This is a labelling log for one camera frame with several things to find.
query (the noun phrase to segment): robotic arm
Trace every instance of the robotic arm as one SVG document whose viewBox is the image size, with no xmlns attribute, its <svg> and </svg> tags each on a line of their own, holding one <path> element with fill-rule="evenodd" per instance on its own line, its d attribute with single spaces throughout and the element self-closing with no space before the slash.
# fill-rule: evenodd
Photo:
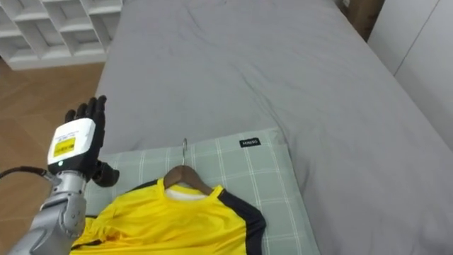
<svg viewBox="0 0 453 255">
<path fill-rule="evenodd" d="M 84 230 L 86 183 L 93 179 L 99 186 L 112 186 L 118 180 L 118 170 L 98 161 L 105 133 L 106 100 L 105 96 L 92 98 L 88 104 L 82 103 L 77 112 L 70 110 L 65 124 L 55 130 L 47 155 L 49 171 L 41 169 L 39 173 L 52 182 L 51 194 L 28 233 L 8 255 L 69 254 Z"/>
</svg>

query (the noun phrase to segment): checkered pillow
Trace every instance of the checkered pillow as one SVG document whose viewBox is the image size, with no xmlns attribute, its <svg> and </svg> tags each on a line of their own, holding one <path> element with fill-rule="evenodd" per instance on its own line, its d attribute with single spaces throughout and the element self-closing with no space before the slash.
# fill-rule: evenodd
<svg viewBox="0 0 453 255">
<path fill-rule="evenodd" d="M 254 137 L 261 145 L 241 148 L 239 141 Z M 120 180 L 112 188 L 101 188 L 93 182 L 87 185 L 87 215 L 97 215 L 116 196 L 163 177 L 182 164 L 182 158 L 182 147 L 103 156 L 101 160 L 120 170 Z M 185 163 L 207 185 L 221 184 L 262 212 L 268 224 L 263 238 L 265 254 L 319 254 L 280 130 L 189 144 Z"/>
</svg>

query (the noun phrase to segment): metal hook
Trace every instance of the metal hook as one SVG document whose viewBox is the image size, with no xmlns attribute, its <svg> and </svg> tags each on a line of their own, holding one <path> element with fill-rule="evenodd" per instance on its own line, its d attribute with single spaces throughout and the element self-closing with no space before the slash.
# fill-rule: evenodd
<svg viewBox="0 0 453 255">
<path fill-rule="evenodd" d="M 187 138 L 183 140 L 183 166 L 185 166 L 185 152 L 187 151 Z"/>
</svg>

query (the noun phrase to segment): gray bedsheet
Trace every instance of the gray bedsheet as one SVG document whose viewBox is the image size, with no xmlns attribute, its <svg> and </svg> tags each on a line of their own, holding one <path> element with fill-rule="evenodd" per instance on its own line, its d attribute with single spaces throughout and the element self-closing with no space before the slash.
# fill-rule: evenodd
<svg viewBox="0 0 453 255">
<path fill-rule="evenodd" d="M 279 126 L 323 255 L 452 254 L 453 154 L 328 0 L 134 0 L 103 153 Z"/>
</svg>

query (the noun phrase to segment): wooden floor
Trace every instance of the wooden floor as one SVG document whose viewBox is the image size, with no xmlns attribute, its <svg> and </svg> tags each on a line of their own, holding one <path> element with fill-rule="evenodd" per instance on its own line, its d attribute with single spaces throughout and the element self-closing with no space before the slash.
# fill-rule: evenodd
<svg viewBox="0 0 453 255">
<path fill-rule="evenodd" d="M 0 171 L 45 167 L 55 128 L 70 108 L 94 95 L 102 69 L 87 64 L 13 72 L 0 60 Z M 0 180 L 0 255 L 29 228 L 49 189 L 30 174 Z"/>
</svg>

